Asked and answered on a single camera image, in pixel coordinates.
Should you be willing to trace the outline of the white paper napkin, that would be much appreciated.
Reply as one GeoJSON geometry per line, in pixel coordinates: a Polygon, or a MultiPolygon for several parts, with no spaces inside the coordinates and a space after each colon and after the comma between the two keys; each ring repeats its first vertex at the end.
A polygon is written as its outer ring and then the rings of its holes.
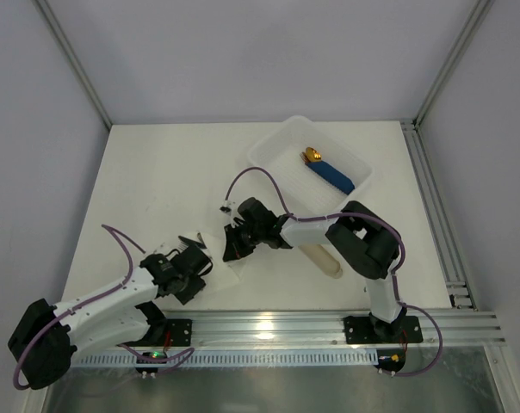
{"type": "Polygon", "coordinates": [[[197,230],[214,265],[210,273],[203,277],[206,282],[204,294],[207,296],[236,287],[241,282],[241,267],[222,260],[226,248],[224,226],[228,223],[226,215],[214,213],[208,215],[197,230]]]}

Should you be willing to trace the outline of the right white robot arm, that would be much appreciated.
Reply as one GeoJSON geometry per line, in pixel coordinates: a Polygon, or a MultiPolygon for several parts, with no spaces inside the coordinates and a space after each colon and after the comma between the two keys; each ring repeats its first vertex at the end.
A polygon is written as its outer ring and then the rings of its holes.
{"type": "Polygon", "coordinates": [[[421,343],[417,317],[409,315],[397,298],[394,275],[403,263],[405,247],[392,226],[358,201],[327,216],[298,218],[277,216],[252,197],[237,208],[237,216],[225,225],[224,262],[251,255],[264,243],[270,248],[292,249],[307,245],[333,247],[364,278],[370,299],[367,316],[343,318],[348,344],[421,343]]]}

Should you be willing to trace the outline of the oval wooden cutlery tray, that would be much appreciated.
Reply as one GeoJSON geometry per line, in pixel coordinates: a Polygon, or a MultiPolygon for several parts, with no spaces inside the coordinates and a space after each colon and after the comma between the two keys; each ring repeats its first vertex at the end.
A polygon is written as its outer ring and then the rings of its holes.
{"type": "Polygon", "coordinates": [[[340,262],[322,245],[302,245],[300,251],[325,275],[339,279],[343,275],[340,262]]]}

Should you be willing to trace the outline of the silver fork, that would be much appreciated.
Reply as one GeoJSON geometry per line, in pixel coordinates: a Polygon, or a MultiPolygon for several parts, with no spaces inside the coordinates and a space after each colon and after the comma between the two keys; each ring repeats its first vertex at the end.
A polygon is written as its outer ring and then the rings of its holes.
{"type": "Polygon", "coordinates": [[[178,239],[180,241],[180,248],[182,250],[185,250],[191,246],[195,246],[196,248],[198,248],[200,250],[203,250],[205,248],[204,244],[199,241],[195,241],[195,240],[187,238],[187,237],[179,237],[178,239]]]}

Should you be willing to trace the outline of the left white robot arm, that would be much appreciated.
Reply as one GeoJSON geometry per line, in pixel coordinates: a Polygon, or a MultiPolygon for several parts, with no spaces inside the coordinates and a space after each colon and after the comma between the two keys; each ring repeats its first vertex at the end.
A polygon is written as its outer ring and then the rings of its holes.
{"type": "Polygon", "coordinates": [[[192,244],[131,263],[127,275],[80,298],[55,305],[35,301],[8,341],[15,387],[48,387],[72,363],[114,346],[154,347],[157,352],[142,355],[142,361],[170,363],[167,349],[190,345],[192,322],[168,319],[154,301],[173,296],[187,304],[206,286],[203,278],[213,267],[205,250],[192,244]]]}

